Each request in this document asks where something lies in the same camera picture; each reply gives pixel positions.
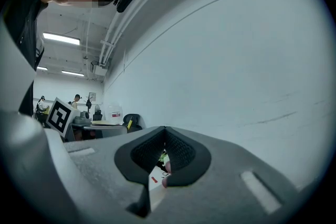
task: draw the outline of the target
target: ceiling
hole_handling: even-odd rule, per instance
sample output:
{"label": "ceiling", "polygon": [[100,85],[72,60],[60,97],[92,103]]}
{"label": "ceiling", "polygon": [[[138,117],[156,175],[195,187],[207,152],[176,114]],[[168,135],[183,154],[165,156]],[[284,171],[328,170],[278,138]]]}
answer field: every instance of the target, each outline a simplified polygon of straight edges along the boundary
{"label": "ceiling", "polygon": [[[92,13],[90,8],[49,3],[37,21],[38,33],[42,37],[45,47],[39,65],[47,67],[48,71],[38,70],[38,72],[61,73],[62,70],[66,70],[82,73],[85,75],[85,79],[102,80],[103,77],[97,77],[90,72],[91,62],[99,59],[100,41],[104,40],[115,14],[116,7],[112,3],[105,7],[93,8]],[[90,18],[89,36],[86,39]],[[80,46],[44,39],[43,32],[79,38]]]}

